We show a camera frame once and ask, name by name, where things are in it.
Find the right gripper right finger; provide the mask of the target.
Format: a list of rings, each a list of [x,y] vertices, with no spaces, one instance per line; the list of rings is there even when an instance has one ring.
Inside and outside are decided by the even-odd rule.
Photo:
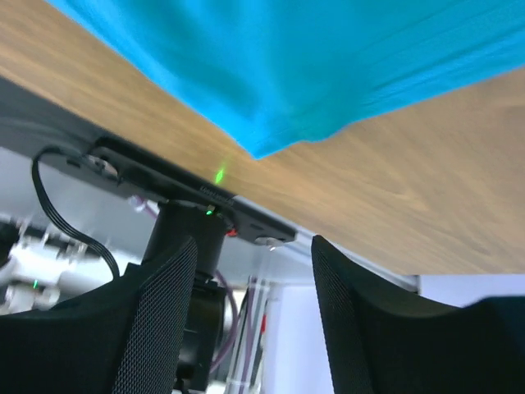
[[[311,254],[335,392],[523,392],[521,296],[459,308],[396,286],[321,236]]]

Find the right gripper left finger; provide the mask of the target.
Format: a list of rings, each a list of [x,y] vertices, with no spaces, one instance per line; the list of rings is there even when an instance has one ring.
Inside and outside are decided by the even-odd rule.
[[[49,310],[1,318],[3,393],[169,393],[176,382],[197,245]]]

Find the teal t shirt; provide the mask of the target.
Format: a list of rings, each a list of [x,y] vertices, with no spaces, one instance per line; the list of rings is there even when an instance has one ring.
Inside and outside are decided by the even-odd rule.
[[[56,1],[255,158],[511,71],[521,1]]]

